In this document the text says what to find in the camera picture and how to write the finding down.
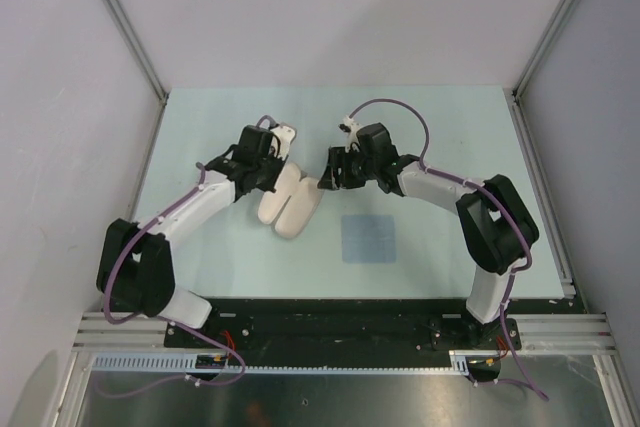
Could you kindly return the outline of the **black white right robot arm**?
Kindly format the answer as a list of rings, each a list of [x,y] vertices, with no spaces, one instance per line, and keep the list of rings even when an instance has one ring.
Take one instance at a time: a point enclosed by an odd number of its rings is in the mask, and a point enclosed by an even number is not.
[[[414,198],[455,214],[476,264],[466,300],[470,317],[463,340],[484,348],[497,336],[495,320],[507,310],[515,274],[531,267],[531,247],[540,233],[512,181],[503,175],[475,181],[430,167],[415,155],[401,155],[381,123],[362,126],[347,117],[339,125],[346,145],[331,147],[318,188],[359,189],[369,181],[382,192]]]

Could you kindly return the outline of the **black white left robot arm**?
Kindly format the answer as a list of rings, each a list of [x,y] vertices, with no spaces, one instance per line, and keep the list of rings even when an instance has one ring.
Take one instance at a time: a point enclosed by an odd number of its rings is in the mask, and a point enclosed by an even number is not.
[[[214,344],[220,321],[205,298],[176,282],[173,251],[207,220],[258,189],[273,192],[296,130],[269,121],[243,128],[237,143],[209,162],[198,162],[197,182],[145,222],[113,221],[106,230],[96,278],[106,320],[118,325],[137,316],[186,326],[197,345]]]

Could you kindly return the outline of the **pale green glasses case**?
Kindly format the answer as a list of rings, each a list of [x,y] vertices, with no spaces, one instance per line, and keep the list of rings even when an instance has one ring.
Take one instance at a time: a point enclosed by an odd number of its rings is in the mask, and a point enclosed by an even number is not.
[[[319,180],[307,176],[300,167],[287,163],[274,192],[265,192],[257,210],[258,219],[284,239],[297,237],[308,225],[323,197]]]

